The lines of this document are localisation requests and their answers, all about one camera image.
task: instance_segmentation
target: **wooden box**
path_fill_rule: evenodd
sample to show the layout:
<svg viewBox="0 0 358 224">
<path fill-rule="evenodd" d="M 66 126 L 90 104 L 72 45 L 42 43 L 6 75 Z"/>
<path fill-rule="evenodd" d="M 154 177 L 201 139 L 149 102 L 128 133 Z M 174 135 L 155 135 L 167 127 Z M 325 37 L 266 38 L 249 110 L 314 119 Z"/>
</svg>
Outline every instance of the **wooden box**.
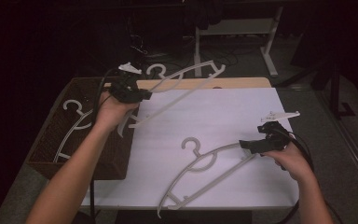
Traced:
<svg viewBox="0 0 358 224">
<path fill-rule="evenodd" d="M 90 131 L 88 127 L 81 130 L 74 129 L 68 134 L 75 126 L 84 127 L 90 124 L 92 113 L 76 125 L 81 118 L 81 113 L 86 114 L 91 111 L 100 82 L 100 77 L 72 79 L 51 108 L 26 159 L 28 165 L 46 178 L 51 179 L 56 174 L 68 160 L 65 155 L 71 156 Z M 81 108 L 77 103 L 72 102 L 67 104 L 65 110 L 63 104 L 68 100 L 78 101 L 81 103 Z M 126 177 L 133 137 L 133 129 L 128 128 L 128 125 L 129 123 L 124 129 L 123 138 L 118 135 L 117 130 L 111 132 L 95 169 L 94 179 L 112 180 Z M 63 157 L 58 157 L 55 162 L 61 145 Z"/>
</svg>

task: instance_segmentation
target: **floor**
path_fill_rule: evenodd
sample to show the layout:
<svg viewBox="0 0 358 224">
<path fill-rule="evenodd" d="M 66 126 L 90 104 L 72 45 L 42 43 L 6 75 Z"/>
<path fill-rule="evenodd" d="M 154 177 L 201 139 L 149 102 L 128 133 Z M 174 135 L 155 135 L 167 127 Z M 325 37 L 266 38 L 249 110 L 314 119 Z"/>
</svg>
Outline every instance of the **floor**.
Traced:
<svg viewBox="0 0 358 224">
<path fill-rule="evenodd" d="M 277 36 L 271 49 L 271 58 L 279 72 L 270 77 L 261 57 L 259 46 L 263 36 L 227 36 L 201 39 L 203 61 L 209 59 L 227 64 L 222 77 L 267 77 L 271 84 L 278 84 L 292 77 L 303 68 L 292 66 L 290 61 L 300 37 Z M 189 39 L 186 43 L 193 45 Z M 179 70 L 192 64 L 191 51 L 177 55 L 155 52 L 145 58 L 147 63 L 165 63 L 169 71 Z M 349 103 L 356 116 L 337 121 L 326 108 L 329 87 L 324 91 L 313 91 L 310 87 L 314 74 L 302 78 L 288 88 L 279 88 L 286 111 L 300 111 L 299 119 L 291 121 L 293 130 L 307 142 L 325 199 L 335 208 L 344 223 L 358 223 L 358 163 L 353 158 L 351 147 L 358 150 L 358 92 L 345 78 L 340 80 L 340 101 Z M 344 126 L 351 143 L 344 139 L 339 128 Z M 23 223 L 35 198 L 47 183 L 46 179 L 27 165 L 23 165 L 16 181 L 0 209 L 0 223 Z M 281 220 L 288 211 L 254 211 L 252 223 L 271 223 Z M 97 223 L 115 223 L 117 211 L 101 210 Z M 299 223 L 298 214 L 288 223 Z"/>
</svg>

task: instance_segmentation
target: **table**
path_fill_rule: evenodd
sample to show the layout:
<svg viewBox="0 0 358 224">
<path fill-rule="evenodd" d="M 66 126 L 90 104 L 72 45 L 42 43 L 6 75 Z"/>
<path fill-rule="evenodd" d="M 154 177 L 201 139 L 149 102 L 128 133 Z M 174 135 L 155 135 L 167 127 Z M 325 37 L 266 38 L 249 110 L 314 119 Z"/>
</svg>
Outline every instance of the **table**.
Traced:
<svg viewBox="0 0 358 224">
<path fill-rule="evenodd" d="M 141 103 L 138 117 L 151 113 L 162 102 L 172 99 L 200 81 L 202 79 L 185 79 L 178 87 L 181 90 L 155 93 L 150 101 Z M 139 86 L 147 88 L 150 87 L 151 82 L 154 80 L 139 81 Z M 135 130 L 126 179 L 95 181 L 96 206 L 110 209 L 157 209 L 169 184 L 195 159 L 191 152 L 192 146 L 188 146 L 191 149 L 186 151 L 180 148 L 183 139 L 190 136 L 199 138 L 201 154 L 222 145 L 238 143 L 240 139 L 261 139 L 264 135 L 258 133 L 256 128 L 257 125 L 262 125 L 261 117 L 266 116 L 270 110 L 283 111 L 277 92 L 270 87 L 266 78 L 216 78 L 206 88 L 214 87 L 234 87 L 234 89 L 195 91 L 163 114 L 148 121 L 145 126 Z M 242 106 L 227 110 L 227 105 L 220 105 L 225 103 Z M 226 111 L 226 116 L 223 118 L 219 106 Z M 213 119 L 213 123 L 206 125 L 204 122 L 208 119 Z M 282 120 L 281 124 L 291 131 L 288 120 Z M 173 131 L 172 125 L 182 125 L 182 127 L 175 128 Z M 224 167 L 226 170 L 238 162 L 241 153 L 243 153 L 241 149 L 235 149 L 219 156 L 220 163 L 217 161 L 210 168 L 213 169 L 212 172 L 206 171 L 205 173 L 209 173 L 202 178 L 191 176 L 185 179 L 185 184 L 179 187 L 178 193 L 191 194 L 191 190 L 214 179 L 215 172 L 221 172 L 220 168 Z M 281 171 L 271 158 L 256 156 L 182 209 L 287 208 L 293 206 L 297 199 L 296 181 L 287 172 Z M 90 198 L 87 194 L 82 205 L 89 204 Z M 163 209 L 169 204 L 170 202 L 167 201 Z"/>
</svg>

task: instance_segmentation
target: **white board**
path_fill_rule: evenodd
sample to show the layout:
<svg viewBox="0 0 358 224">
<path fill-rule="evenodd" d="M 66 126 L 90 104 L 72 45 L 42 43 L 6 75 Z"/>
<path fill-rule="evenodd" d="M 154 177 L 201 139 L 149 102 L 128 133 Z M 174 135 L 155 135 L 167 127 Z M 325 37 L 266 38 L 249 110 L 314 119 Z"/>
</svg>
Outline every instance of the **white board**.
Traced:
<svg viewBox="0 0 358 224">
<path fill-rule="evenodd" d="M 140 118 L 157 111 L 185 91 L 153 94 L 140 105 Z M 199 90 L 149 120 L 134 132 L 127 177 L 124 180 L 95 181 L 95 204 L 110 208 L 156 209 L 169 185 L 196 159 L 187 137 L 200 140 L 200 153 L 217 147 L 258 140 L 261 118 L 270 111 L 283 112 L 275 89 Z M 281 125 L 292 131 L 287 119 Z M 203 173 L 186 175 L 174 193 L 189 196 L 226 169 L 238 163 L 240 148 L 218 154 L 216 164 Z M 273 159 L 256 156 L 234 174 L 189 203 L 185 209 L 257 209 L 293 206 L 298 199 L 296 181 Z M 90 204 L 86 195 L 82 205 Z M 164 204 L 173 204 L 167 200 Z"/>
</svg>

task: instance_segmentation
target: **dark background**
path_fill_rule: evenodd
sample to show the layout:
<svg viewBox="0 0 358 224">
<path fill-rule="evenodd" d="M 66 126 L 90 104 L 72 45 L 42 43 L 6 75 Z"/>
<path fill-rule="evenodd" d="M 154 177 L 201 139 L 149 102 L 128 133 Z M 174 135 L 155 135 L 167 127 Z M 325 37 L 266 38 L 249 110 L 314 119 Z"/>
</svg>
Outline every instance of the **dark background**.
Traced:
<svg viewBox="0 0 358 224">
<path fill-rule="evenodd" d="M 340 72 L 358 88 L 358 1 L 346 2 L 287 6 L 279 34 L 303 34 L 294 65 L 308 67 L 334 52 Z M 56 97 L 71 78 L 101 76 L 122 62 L 141 63 L 139 52 L 130 47 L 139 43 L 130 33 L 142 34 L 149 50 L 168 45 L 169 50 L 179 50 L 182 35 L 192 35 L 194 29 L 183 24 L 183 7 L 160 14 L 68 10 L 124 3 L 129 2 L 0 1 L 0 205 Z"/>
</svg>

